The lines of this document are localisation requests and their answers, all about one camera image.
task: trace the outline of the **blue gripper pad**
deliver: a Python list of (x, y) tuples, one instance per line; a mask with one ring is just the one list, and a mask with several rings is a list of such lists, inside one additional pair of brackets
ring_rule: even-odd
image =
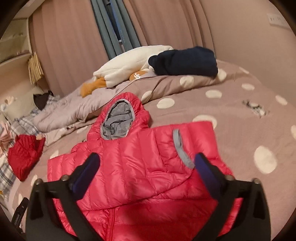
[(219, 201), (222, 196), (221, 177), (223, 174), (208, 161), (203, 153), (195, 155), (194, 164), (211, 197)]
[(75, 200), (83, 198), (99, 167), (100, 157), (97, 153), (92, 153), (81, 166), (74, 170), (70, 177), (72, 180), (70, 189)]

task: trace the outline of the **straw tassel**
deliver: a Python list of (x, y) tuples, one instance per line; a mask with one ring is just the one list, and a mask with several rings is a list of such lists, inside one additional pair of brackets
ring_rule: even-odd
[(43, 76), (43, 70), (38, 59), (36, 52), (28, 60), (28, 68), (29, 68), (29, 76), (31, 84), (35, 84), (38, 80), (40, 80)]

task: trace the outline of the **dark navy folded clothing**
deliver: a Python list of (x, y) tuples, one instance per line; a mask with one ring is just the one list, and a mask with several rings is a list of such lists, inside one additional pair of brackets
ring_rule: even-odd
[(185, 50), (168, 50), (148, 60), (157, 75), (203, 75), (216, 77), (217, 62), (212, 50), (194, 47)]

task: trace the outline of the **white fabric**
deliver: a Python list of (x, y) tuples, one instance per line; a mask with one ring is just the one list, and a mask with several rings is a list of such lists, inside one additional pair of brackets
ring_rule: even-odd
[(97, 78), (104, 77), (108, 88), (128, 80), (131, 74), (149, 68), (148, 59), (166, 50), (172, 50), (171, 46), (154, 45), (142, 46), (122, 53), (104, 64), (94, 72)]

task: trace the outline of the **pink curtain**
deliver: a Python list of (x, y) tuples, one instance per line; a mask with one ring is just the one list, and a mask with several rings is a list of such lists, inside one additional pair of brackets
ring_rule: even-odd
[(141, 45), (196, 45), (214, 50), (199, 0), (123, 0)]
[(108, 61), (89, 0), (46, 0), (29, 31), (54, 94), (71, 93)]

